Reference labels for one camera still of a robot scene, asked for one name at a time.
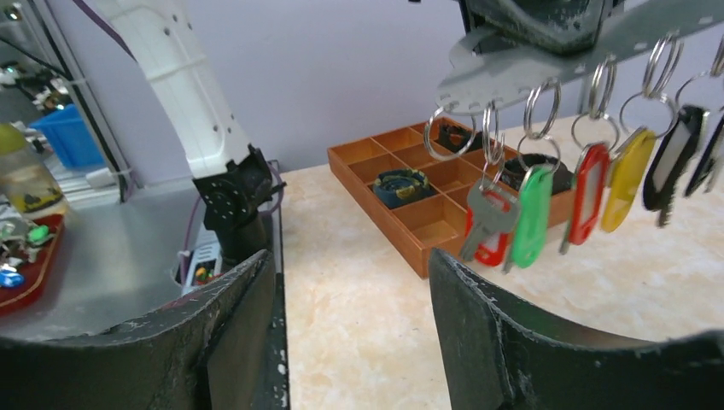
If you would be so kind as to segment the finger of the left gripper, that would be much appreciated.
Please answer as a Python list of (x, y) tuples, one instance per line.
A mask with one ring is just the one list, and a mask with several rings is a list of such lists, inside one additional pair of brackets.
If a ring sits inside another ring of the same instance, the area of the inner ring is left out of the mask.
[(466, 31), (494, 29), (505, 38), (558, 55), (591, 49), (618, 0), (468, 0), (459, 3)]

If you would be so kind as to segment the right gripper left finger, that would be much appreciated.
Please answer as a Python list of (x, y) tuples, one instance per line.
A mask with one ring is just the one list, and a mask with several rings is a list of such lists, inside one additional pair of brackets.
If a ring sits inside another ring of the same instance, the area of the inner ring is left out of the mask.
[(92, 335), (3, 338), (4, 409), (268, 409), (276, 264), (262, 250), (211, 284)]

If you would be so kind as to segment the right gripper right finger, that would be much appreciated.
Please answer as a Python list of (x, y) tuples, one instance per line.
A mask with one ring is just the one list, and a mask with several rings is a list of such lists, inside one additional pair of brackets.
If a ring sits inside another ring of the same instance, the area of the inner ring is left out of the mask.
[(723, 333), (651, 342), (557, 316), (442, 249), (429, 287), (455, 409), (720, 409)]

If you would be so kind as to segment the red key tag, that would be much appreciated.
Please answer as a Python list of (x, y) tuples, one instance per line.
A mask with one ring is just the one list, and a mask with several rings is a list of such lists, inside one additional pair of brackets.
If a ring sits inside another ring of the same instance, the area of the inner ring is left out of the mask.
[(567, 254), (571, 245), (584, 244), (593, 232), (598, 221), (609, 165), (607, 143), (590, 143), (581, 152), (572, 182), (573, 210), (559, 247), (560, 255)]
[(505, 245), (501, 237), (512, 227), (511, 205), (494, 190), (483, 193), (479, 188), (470, 190), (467, 202), (467, 233), (459, 256), (464, 261), (477, 257), (483, 264), (497, 266), (502, 261)]

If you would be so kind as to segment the silver metal key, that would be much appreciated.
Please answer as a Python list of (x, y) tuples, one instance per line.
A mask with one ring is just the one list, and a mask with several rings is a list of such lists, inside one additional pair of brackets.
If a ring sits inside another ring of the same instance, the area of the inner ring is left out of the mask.
[(489, 267), (500, 265), (520, 214), (517, 198), (483, 177), (470, 189), (467, 205), (467, 231), (458, 257)]

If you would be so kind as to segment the yellow key tag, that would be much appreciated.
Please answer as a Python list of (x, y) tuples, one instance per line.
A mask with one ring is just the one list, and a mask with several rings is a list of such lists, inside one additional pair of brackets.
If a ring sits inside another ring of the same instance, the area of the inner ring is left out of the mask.
[(600, 229), (611, 233), (627, 218), (655, 146), (656, 134), (646, 127), (634, 131), (616, 149), (608, 175), (609, 195)]

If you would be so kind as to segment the green key tag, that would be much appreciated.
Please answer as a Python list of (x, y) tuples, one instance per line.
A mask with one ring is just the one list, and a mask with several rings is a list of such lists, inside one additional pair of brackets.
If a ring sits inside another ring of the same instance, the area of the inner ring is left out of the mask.
[(533, 166), (525, 174), (518, 196), (520, 215), (503, 265), (504, 273), (514, 266), (532, 266), (546, 244), (553, 174), (551, 165)]

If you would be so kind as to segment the black white-label key tag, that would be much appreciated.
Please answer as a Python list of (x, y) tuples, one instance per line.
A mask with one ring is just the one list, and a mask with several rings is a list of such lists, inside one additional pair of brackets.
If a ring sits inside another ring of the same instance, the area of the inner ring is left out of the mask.
[(695, 105), (684, 105), (674, 128), (662, 138), (651, 162), (642, 191), (646, 210), (657, 212), (657, 227), (664, 228), (673, 209), (678, 180), (698, 151), (709, 111)]

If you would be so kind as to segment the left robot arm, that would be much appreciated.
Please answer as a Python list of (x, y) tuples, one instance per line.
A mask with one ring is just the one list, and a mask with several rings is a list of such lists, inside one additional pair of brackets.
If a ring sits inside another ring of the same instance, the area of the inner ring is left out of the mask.
[(258, 207), (272, 198), (272, 172), (242, 128), (192, 32), (180, 1), (78, 1), (77, 6), (139, 64), (178, 135), (206, 204), (220, 257), (234, 267), (271, 247)]

